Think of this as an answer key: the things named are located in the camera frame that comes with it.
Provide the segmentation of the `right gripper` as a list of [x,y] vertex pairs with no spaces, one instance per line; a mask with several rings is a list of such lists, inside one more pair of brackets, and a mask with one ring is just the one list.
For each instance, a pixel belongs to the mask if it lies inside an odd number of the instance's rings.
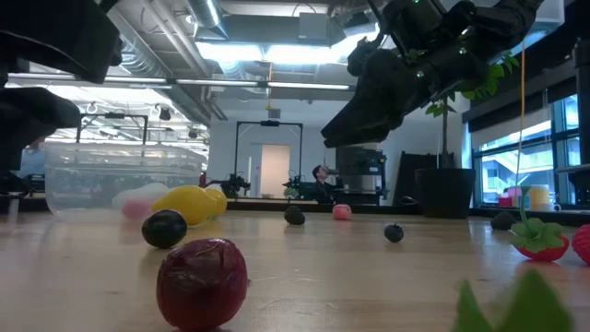
[[381,142],[426,101],[478,89],[487,79],[490,48],[478,36],[490,27],[487,7],[469,0],[450,9],[439,0],[392,0],[383,9],[367,3],[379,32],[348,56],[358,82],[321,131],[328,148]]

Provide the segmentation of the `clear plastic tupperware container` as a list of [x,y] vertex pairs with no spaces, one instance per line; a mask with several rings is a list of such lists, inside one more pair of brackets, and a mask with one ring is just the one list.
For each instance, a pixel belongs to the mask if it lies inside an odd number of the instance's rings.
[[45,198],[56,216],[78,218],[107,211],[122,216],[112,199],[123,190],[162,183],[170,189],[197,185],[207,159],[165,145],[47,142]]

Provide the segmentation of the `small dark blueberry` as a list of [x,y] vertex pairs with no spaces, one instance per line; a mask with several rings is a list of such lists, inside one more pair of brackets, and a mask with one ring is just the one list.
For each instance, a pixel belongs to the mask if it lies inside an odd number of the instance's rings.
[[397,224],[388,224],[383,229],[383,236],[390,243],[399,243],[404,238],[403,228]]

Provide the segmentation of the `dark blackberry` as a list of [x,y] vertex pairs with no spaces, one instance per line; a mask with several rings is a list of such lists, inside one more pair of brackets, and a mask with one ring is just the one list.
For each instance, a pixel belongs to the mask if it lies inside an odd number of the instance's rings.
[[509,231],[516,222],[516,218],[510,212],[503,211],[490,221],[490,226],[495,231]]
[[284,212],[284,220],[289,225],[300,226],[305,223],[306,218],[299,207],[290,206]]

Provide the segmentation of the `shiny black grape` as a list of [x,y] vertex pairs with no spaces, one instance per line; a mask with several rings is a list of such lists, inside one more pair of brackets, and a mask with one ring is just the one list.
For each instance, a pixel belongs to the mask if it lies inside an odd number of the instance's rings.
[[187,223],[179,212],[163,209],[143,222],[141,233],[148,244],[159,249],[168,249],[185,237]]

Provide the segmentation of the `red strawberry with green leaves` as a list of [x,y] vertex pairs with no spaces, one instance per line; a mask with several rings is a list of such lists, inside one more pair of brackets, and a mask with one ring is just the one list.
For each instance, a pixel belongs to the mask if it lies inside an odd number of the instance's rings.
[[519,199],[521,220],[511,226],[512,245],[522,255],[532,261],[554,262],[561,259],[570,242],[563,235],[563,227],[555,222],[545,222],[539,218],[528,217],[525,201],[531,187],[523,186]]

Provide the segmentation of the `red raspberry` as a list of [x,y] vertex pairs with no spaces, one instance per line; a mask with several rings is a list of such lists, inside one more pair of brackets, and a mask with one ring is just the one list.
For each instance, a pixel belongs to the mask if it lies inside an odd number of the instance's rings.
[[573,251],[590,266],[590,224],[580,227],[572,237]]

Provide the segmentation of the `green leaf foreground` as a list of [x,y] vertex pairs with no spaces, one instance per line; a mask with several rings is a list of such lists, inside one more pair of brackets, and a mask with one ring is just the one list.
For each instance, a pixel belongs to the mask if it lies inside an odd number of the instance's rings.
[[459,288],[452,332],[574,332],[570,312],[535,270],[515,283],[501,319],[492,324],[481,311],[468,281]]

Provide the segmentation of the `person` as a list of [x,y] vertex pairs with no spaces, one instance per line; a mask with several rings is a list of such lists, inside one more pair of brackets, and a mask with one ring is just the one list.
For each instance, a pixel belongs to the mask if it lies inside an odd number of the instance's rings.
[[323,165],[317,165],[313,169],[315,183],[312,190],[312,198],[318,204],[333,205],[335,203],[334,190],[336,186],[328,182],[331,171]]
[[46,154],[41,149],[41,143],[44,141],[45,136],[41,136],[22,150],[20,169],[17,171],[19,178],[45,174]]

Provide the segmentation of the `black leaning board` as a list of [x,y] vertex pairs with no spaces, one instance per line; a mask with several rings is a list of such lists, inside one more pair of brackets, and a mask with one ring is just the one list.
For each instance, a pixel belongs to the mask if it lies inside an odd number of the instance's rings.
[[399,159],[393,204],[396,206],[416,204],[419,200],[416,171],[436,167],[437,157],[433,154],[412,154],[403,151]]

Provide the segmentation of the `grey ceiling unit box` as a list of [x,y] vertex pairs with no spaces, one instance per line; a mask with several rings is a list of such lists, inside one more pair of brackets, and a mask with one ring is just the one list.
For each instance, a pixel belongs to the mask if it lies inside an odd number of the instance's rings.
[[300,13],[298,44],[313,46],[328,46],[329,19],[326,14]]

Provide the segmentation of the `green plant in black pot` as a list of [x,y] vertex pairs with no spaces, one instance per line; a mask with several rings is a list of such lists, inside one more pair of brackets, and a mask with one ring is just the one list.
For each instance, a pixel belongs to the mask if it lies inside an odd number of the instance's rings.
[[475,88],[452,89],[428,104],[426,114],[442,119],[441,152],[437,155],[437,166],[416,170],[419,196],[416,203],[429,218],[464,219],[468,215],[469,200],[474,191],[475,172],[457,168],[448,149],[448,118],[455,108],[451,103],[457,93],[473,101],[493,97],[500,82],[519,67],[519,61],[510,51],[501,54],[499,60],[490,65],[483,83]]

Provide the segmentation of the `long linear ceiling light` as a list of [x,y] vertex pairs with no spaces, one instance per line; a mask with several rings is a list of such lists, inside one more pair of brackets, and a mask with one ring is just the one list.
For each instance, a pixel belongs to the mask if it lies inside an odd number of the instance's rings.
[[[68,74],[53,73],[18,73],[9,74],[10,79],[21,80],[48,80],[77,82],[81,78]],[[261,88],[261,89],[314,89],[330,91],[353,91],[354,86],[340,84],[300,83],[282,81],[252,81],[252,80],[227,80],[212,78],[165,78],[165,77],[115,77],[107,76],[103,83],[149,85],[149,86],[206,86],[222,88]]]

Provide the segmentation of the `yellow cup stack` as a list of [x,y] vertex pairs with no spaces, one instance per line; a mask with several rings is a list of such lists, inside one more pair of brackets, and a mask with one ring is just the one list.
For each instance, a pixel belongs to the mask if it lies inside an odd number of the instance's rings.
[[528,196],[532,211],[551,211],[553,209],[549,187],[546,184],[532,185],[528,191]]

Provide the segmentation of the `black aluminium rig frame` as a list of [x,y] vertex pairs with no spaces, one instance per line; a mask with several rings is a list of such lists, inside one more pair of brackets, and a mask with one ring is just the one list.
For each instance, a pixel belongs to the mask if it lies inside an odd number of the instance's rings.
[[[548,90],[548,101],[557,101],[558,97],[566,97],[567,94],[573,94],[574,78],[577,75],[575,70],[575,47],[578,42],[577,37],[566,39],[565,37],[546,37],[538,41],[534,45],[525,50],[525,80],[526,80],[526,100],[525,100],[525,120],[532,121],[533,115],[540,115],[540,101],[541,90]],[[476,149],[476,141],[496,137],[498,134],[508,134],[508,129],[516,130],[516,78],[509,79],[509,83],[505,83],[507,88],[500,88],[499,94],[492,97],[490,101],[476,101],[476,106],[468,105],[467,111],[463,113],[465,116],[460,120],[459,117],[453,119],[449,118],[447,128],[447,138],[449,144],[461,142],[462,147],[462,162],[464,168],[475,167],[473,165],[479,163],[473,157]],[[557,117],[552,115],[555,126],[552,132],[551,144],[553,144],[555,151],[560,148],[557,142],[565,140],[566,134],[564,131],[557,130]],[[459,156],[459,152],[454,152],[455,156]],[[476,180],[474,191],[475,207],[470,208],[469,216],[475,217],[493,217],[501,210],[507,210],[516,216],[515,208],[498,207],[491,203],[483,203],[483,194],[479,193],[478,185],[483,184],[483,180]],[[279,211],[285,209],[289,205],[302,206],[305,212],[328,212],[327,205],[318,204],[303,204],[305,202],[291,201],[288,203],[280,203],[278,201],[263,202],[262,200],[238,200],[229,203],[230,210],[251,210],[251,211]],[[590,224],[590,206],[581,206],[582,212],[575,212],[573,205],[565,203],[565,212],[534,212],[534,217],[539,217],[544,221],[556,222],[568,227],[580,227],[585,224]],[[418,215],[422,212],[417,204],[402,205],[402,203],[394,203],[384,206],[353,206],[352,211],[362,214],[391,214],[391,215]]]

